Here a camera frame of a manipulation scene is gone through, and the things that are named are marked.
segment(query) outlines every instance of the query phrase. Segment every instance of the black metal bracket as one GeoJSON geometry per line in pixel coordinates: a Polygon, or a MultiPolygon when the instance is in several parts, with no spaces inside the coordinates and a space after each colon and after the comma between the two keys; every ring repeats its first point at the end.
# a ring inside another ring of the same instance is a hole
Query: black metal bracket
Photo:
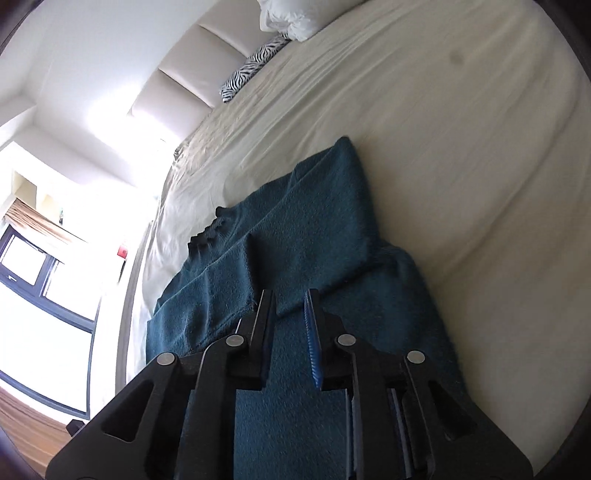
{"type": "Polygon", "coordinates": [[[419,351],[391,355],[304,300],[312,373],[346,390],[349,480],[531,480],[525,455],[419,351]]]}
{"type": "Polygon", "coordinates": [[[236,390],[265,387],[275,309],[265,290],[234,334],[160,354],[54,457],[47,480],[231,479],[236,390]]]}

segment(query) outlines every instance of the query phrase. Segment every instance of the curtain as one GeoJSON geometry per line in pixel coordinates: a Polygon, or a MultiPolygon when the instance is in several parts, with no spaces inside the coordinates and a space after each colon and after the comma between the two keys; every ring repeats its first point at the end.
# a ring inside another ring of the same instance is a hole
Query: curtain
{"type": "Polygon", "coordinates": [[[45,218],[19,199],[14,200],[5,216],[15,228],[32,229],[66,245],[84,241],[45,218]]]}
{"type": "Polygon", "coordinates": [[[14,200],[4,218],[23,237],[63,263],[96,257],[94,249],[87,242],[19,199],[14,200]]]}

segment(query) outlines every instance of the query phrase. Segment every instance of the white pillow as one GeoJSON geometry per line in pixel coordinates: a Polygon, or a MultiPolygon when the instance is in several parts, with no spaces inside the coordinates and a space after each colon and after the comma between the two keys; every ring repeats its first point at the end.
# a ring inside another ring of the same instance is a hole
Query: white pillow
{"type": "Polygon", "coordinates": [[[258,0],[261,30],[304,41],[365,0],[258,0]]]}

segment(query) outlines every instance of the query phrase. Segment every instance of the upholstered headboard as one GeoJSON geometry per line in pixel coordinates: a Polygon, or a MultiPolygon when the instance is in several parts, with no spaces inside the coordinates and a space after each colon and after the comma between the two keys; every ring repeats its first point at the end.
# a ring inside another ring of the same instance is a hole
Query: upholstered headboard
{"type": "Polygon", "coordinates": [[[168,52],[131,114],[183,140],[222,103],[221,85],[274,36],[259,27],[257,0],[219,0],[168,52]]]}

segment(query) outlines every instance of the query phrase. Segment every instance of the mattress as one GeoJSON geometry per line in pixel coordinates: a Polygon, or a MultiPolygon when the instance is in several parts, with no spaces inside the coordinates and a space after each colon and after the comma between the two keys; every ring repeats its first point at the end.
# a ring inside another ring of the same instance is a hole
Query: mattress
{"type": "Polygon", "coordinates": [[[591,83],[530,0],[369,0],[286,46],[181,150],[134,304],[217,206],[348,135],[381,235],[422,270],[473,399],[539,470],[591,393],[591,83]]]}

